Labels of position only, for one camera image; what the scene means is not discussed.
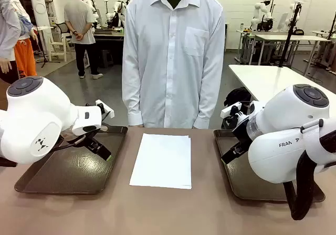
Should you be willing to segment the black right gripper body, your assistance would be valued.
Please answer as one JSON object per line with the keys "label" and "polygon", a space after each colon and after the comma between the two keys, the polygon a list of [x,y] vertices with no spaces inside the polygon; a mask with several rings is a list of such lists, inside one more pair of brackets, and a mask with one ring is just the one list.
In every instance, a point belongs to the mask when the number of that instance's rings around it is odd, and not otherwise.
{"label": "black right gripper body", "polygon": [[249,148],[251,145],[252,140],[247,133],[248,122],[248,118],[244,119],[238,123],[236,128],[233,130],[233,134],[238,140],[238,143],[234,146],[235,148]]}

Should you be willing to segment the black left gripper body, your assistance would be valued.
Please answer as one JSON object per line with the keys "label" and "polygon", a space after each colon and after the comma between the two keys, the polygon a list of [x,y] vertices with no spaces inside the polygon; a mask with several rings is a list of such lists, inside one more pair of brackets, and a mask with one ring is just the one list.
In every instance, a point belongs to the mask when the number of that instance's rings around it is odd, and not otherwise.
{"label": "black left gripper body", "polygon": [[78,143],[78,147],[85,147],[89,151],[99,151],[102,147],[102,144],[95,139],[97,133],[101,130],[94,130],[92,132],[88,132],[84,135],[84,139]]}

